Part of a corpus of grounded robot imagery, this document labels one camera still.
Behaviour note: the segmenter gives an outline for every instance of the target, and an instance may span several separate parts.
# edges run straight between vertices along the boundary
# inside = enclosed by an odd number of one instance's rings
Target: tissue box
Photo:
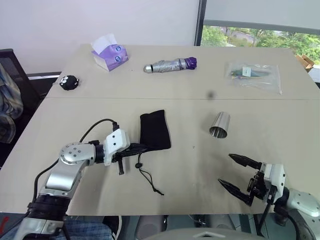
[[[128,54],[122,45],[118,45],[113,34],[102,36],[91,43],[93,58],[95,62],[106,69],[111,71],[128,61]]]

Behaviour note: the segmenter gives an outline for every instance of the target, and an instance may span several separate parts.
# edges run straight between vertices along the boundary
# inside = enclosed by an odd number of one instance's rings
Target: window
[[[204,25],[201,46],[290,48],[320,65],[320,35],[299,32]]]

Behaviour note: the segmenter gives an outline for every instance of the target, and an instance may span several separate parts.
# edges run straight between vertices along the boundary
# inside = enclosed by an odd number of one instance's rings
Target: cable
[[[299,228],[298,228],[298,225],[297,225],[297,223],[296,223],[296,221],[294,220],[294,218],[292,217],[292,216],[290,216],[289,214],[288,214],[288,219],[290,219],[290,221],[292,222],[292,224],[293,224],[293,226],[294,226],[294,229],[295,229],[295,239],[296,240],[300,240],[300,230],[299,230]]]
[[[195,220],[191,215],[188,215],[189,218],[194,221],[197,224],[200,224],[201,226],[206,225],[207,223],[205,221]]]
[[[63,226],[62,226],[62,231],[63,231],[63,234],[65,236],[65,239],[66,240],[71,240],[69,232],[68,232],[67,227],[66,227],[65,224],[63,224]]]
[[[59,159],[57,159],[51,166],[49,166],[48,168],[46,168],[45,170],[43,170],[42,172],[40,172],[34,179],[34,184],[33,184],[33,198],[32,198],[32,203],[35,202],[35,200],[37,199],[37,195],[38,195],[38,180],[41,177],[42,174],[44,174],[45,172],[49,171],[50,169],[52,169],[57,163],[58,163]]]
[[[261,233],[261,229],[265,223],[265,220],[266,220],[266,217],[267,217],[267,214],[269,213],[269,210],[270,210],[270,207],[271,207],[271,201],[268,202],[268,204],[266,205],[265,209],[264,209],[264,212],[262,214],[262,217],[260,219],[260,222],[259,222],[259,225],[258,225],[258,228],[256,230],[256,234],[258,236],[261,236],[261,237],[265,237],[262,233]]]
[[[138,163],[136,164],[136,168],[139,169],[139,172],[142,174],[142,176],[144,176],[144,178],[149,182],[153,191],[160,194],[161,196],[164,196],[164,194],[161,191],[159,191],[158,189],[155,188],[151,174],[149,172],[141,169],[141,167],[143,166],[142,163],[140,163],[141,154],[143,154],[143,152],[140,152],[138,155]]]
[[[90,133],[90,131],[95,127],[97,126],[99,123],[102,123],[102,122],[105,122],[105,121],[109,121],[109,122],[112,122],[112,125],[113,125],[113,131],[117,130],[119,128],[119,125],[117,124],[116,121],[110,119],[110,118],[105,118],[105,119],[101,119],[100,121],[97,121],[95,124],[93,124],[89,129],[88,131],[85,132],[85,134],[82,136],[82,138],[80,139],[80,143],[82,143],[82,141],[85,139],[85,137],[88,135],[88,133]]]
[[[116,121],[109,119],[109,118],[105,118],[105,119],[101,119],[100,121],[97,121],[95,124],[93,124],[86,132],[85,134],[81,137],[80,139],[80,143],[82,143],[82,141],[85,139],[85,137],[88,135],[88,133],[99,123],[105,122],[105,121],[109,121],[112,122],[112,130],[115,131],[119,128],[119,125],[117,124]],[[32,203],[34,203],[37,199],[37,195],[38,195],[38,181],[39,178],[41,177],[42,174],[44,174],[45,172],[49,171],[50,169],[52,169],[57,163],[58,163],[59,159],[57,159],[52,165],[50,165],[49,167],[47,167],[45,170],[43,170],[42,172],[40,172],[34,179],[34,184],[33,184],[33,198],[32,198]],[[27,211],[12,227],[10,227],[7,231],[5,231],[0,238],[2,238],[5,234],[7,234],[11,229],[15,228],[19,223],[21,223],[21,221],[26,218],[29,215],[29,211]],[[70,240],[70,236],[68,234],[67,229],[65,228],[65,225],[63,225],[62,230],[64,232],[65,238],[66,240]]]

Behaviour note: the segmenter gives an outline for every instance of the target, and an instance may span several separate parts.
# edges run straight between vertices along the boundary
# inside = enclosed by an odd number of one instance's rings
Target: clear plastic bag
[[[256,87],[282,94],[277,65],[229,62],[226,65],[225,77],[235,86]]]

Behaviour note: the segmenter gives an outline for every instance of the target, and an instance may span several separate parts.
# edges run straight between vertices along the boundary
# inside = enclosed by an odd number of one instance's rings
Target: metal cylinder
[[[217,139],[224,139],[228,135],[229,122],[229,113],[225,111],[219,112],[209,129],[210,134]]]

